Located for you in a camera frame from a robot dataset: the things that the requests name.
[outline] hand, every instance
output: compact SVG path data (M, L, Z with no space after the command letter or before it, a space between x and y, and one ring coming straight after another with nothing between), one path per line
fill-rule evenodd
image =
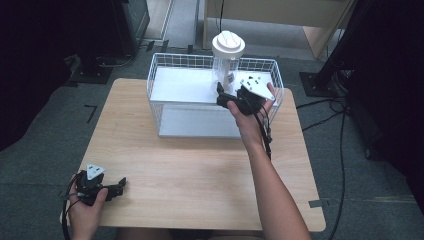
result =
M69 197L70 205L78 201L75 182L72 184L71 196ZM92 239L99 226L103 205L108 193L107 188L102 188L97 194L96 201L93 206L87 206L83 202L78 201L69 210L69 218L73 230L74 240Z
M272 84L268 83L267 87L271 91L272 95L275 96L275 91ZM271 100L267 100L263 104L263 107L266 110L266 112L269 112L273 104L274 104L274 101L271 101ZM240 135L246 149L249 150L250 148L255 146L263 147L262 134L259 130L258 122L256 121L255 116L243 115L233 101L229 101L227 103L227 107L230 110L231 114L236 119L236 124L239 128ZM260 110L262 114L257 114L261 122L263 122L263 116L266 116L264 109Z

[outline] person's left hand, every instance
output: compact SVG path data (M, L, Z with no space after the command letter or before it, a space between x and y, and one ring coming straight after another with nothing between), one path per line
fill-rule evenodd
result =
M76 193L75 182L72 184L70 190L70 205L78 201ZM69 218L73 231L74 240L92 239L99 226L100 217L102 214L103 205L108 193L107 188L102 188L97 193L97 198L93 206L87 206L83 202L78 201L69 210Z

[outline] wire basket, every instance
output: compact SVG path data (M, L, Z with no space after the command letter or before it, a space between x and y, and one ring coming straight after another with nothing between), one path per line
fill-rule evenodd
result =
M154 54L147 78L147 96L159 136L240 137L230 111L216 105L212 66L212 56ZM277 62L240 58L235 82L248 77L273 84L276 100L268 113L272 122L284 95Z

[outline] cup lid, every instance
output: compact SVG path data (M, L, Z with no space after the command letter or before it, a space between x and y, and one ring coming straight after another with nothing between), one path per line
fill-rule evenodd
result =
M239 58L243 55L244 47L243 39L230 31L222 31L212 40L212 52L220 58Z

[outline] gray carpet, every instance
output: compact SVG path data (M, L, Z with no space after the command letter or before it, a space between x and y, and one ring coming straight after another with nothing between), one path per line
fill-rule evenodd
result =
M78 170L113 80L145 79L155 47L140 49L133 61L115 68L106 85L61 87L36 117L26 135L0 152L0 239L62 239L59 214L64 190ZM185 53L185 49L168 49ZM195 54L210 52L195 51ZM318 72L322 62L276 59L285 87L297 105L317 100L305 96L299 71ZM93 118L91 107L98 106ZM328 103L299 109L302 127L333 114ZM334 226L341 193L339 135L342 116L304 132L324 204L327 229L313 233L327 239ZM424 219L405 179L387 162L365 158L361 136L347 116L344 130L346 194L334 239L424 239ZM194 239L199 231L174 231L178 239ZM114 228L102 227L95 239L113 239Z

